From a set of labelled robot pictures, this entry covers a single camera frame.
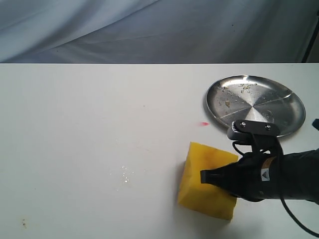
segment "yellow sponge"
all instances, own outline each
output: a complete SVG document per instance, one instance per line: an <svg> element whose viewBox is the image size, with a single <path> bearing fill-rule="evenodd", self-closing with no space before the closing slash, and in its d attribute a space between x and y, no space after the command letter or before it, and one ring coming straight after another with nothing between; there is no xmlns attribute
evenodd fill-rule
<svg viewBox="0 0 319 239"><path fill-rule="evenodd" d="M238 156L213 147L191 142L179 186L178 203L212 217L231 220L237 199L224 190L200 183L200 171L236 162Z"/></svg>

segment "red mark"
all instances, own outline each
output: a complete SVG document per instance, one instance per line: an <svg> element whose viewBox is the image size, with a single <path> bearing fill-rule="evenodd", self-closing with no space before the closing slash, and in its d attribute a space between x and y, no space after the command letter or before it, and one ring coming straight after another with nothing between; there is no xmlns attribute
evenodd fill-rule
<svg viewBox="0 0 319 239"><path fill-rule="evenodd" d="M207 123L207 122L200 122L199 123L199 126L208 126L209 125L209 123Z"/></svg>

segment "warning label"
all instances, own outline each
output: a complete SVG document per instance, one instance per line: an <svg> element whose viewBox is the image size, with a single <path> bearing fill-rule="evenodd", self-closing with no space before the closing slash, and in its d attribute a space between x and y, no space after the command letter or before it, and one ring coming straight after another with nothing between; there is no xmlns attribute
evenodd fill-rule
<svg viewBox="0 0 319 239"><path fill-rule="evenodd" d="M260 171L261 181L263 181L263 182L270 181L269 167L270 167L271 162L274 159L275 159L275 157L267 158L265 160L265 162L263 163L263 166L261 167L261 171Z"/></svg>

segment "white table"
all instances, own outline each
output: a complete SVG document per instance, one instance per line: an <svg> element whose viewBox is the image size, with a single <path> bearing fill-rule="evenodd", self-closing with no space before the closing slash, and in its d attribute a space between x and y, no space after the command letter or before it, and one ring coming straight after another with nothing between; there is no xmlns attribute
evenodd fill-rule
<svg viewBox="0 0 319 239"><path fill-rule="evenodd" d="M239 199L231 223L176 205L190 141L234 152L203 96L236 74L302 99L285 153L318 148L319 64L0 65L1 239L312 238L278 200ZM288 201L319 231L319 207Z"/></svg>

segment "metal plate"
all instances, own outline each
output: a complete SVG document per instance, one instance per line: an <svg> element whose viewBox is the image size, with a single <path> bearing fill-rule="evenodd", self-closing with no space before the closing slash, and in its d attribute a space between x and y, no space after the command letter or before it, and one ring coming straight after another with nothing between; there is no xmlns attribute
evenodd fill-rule
<svg viewBox="0 0 319 239"><path fill-rule="evenodd" d="M206 96L208 109L224 126L234 120L276 124L280 136L295 132L306 118L299 97L278 82L257 76L231 76L215 82Z"/></svg>

